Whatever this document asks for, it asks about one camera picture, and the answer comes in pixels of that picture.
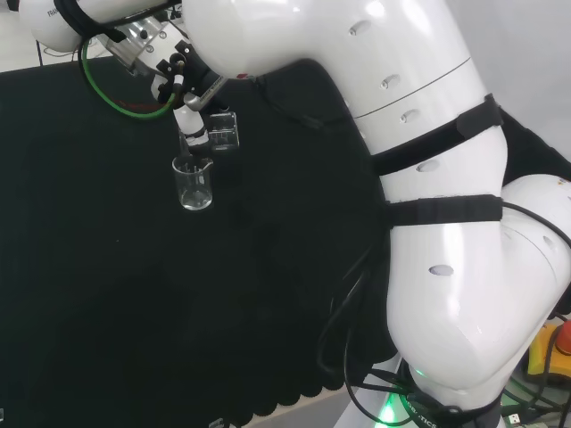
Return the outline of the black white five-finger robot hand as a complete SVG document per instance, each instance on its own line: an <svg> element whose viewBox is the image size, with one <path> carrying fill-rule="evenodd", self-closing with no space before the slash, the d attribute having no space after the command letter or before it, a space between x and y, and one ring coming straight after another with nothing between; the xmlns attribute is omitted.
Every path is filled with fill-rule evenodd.
<svg viewBox="0 0 571 428"><path fill-rule="evenodd" d="M178 124L183 152L208 157L239 148L237 116L219 99L228 80L214 73L186 40L157 64L152 83L153 97L166 103L177 99L171 109Z"/></svg>

